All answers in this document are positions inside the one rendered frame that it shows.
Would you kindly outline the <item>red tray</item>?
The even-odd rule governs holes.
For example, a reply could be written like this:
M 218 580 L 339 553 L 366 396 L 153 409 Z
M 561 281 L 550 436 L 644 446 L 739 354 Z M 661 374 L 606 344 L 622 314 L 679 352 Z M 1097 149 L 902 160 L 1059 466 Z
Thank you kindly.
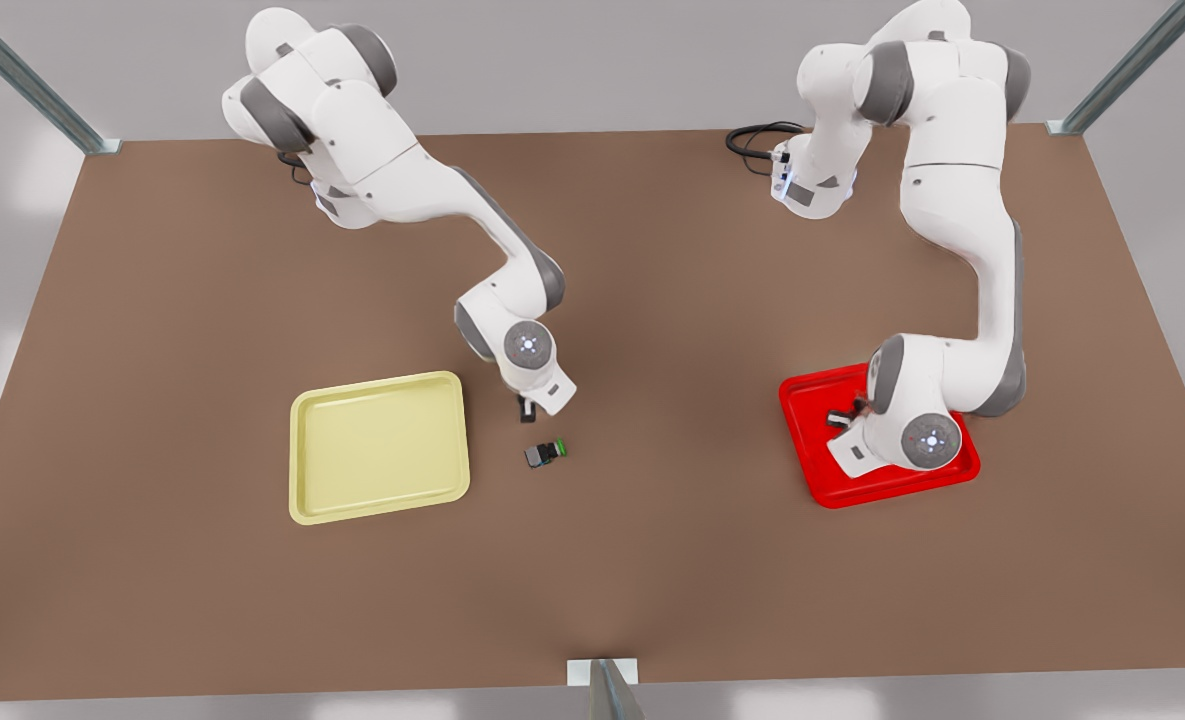
M 962 414 L 954 413 L 962 430 L 962 446 L 947 465 L 931 471 L 912 471 L 888 465 L 851 478 L 835 464 L 828 442 L 843 433 L 830 427 L 830 410 L 848 410 L 866 386 L 867 366 L 854 364 L 784 379 L 779 386 L 793 445 L 796 446 L 803 483 L 811 496 L 826 509 L 893 499 L 929 491 L 975 478 L 981 469 L 976 448 L 967 432 Z

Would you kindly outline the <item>pale yellow tray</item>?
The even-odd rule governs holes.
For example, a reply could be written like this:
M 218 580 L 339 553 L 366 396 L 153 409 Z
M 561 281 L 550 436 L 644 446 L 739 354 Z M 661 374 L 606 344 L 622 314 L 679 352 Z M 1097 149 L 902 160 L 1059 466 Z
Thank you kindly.
M 451 372 L 310 388 L 292 401 L 295 523 L 451 503 L 469 487 L 465 396 Z

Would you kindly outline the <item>silver frame post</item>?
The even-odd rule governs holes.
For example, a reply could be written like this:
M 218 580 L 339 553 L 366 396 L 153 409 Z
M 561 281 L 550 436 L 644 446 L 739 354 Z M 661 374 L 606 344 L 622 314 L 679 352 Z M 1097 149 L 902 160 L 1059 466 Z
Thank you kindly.
M 1 36 L 0 77 L 85 155 L 115 155 L 121 150 L 121 140 L 105 139 L 98 131 L 94 131 L 92 126 L 68 105 L 68 102 L 62 99 L 33 68 L 30 68 Z
M 646 720 L 633 692 L 638 683 L 638 658 L 566 661 L 566 684 L 589 692 L 588 720 Z
M 1174 0 L 1168 9 L 1135 41 L 1135 45 L 1113 65 L 1084 99 L 1066 117 L 1048 120 L 1045 129 L 1053 137 L 1082 136 L 1101 118 L 1114 102 L 1142 77 L 1160 56 L 1167 53 L 1185 33 L 1185 0 Z

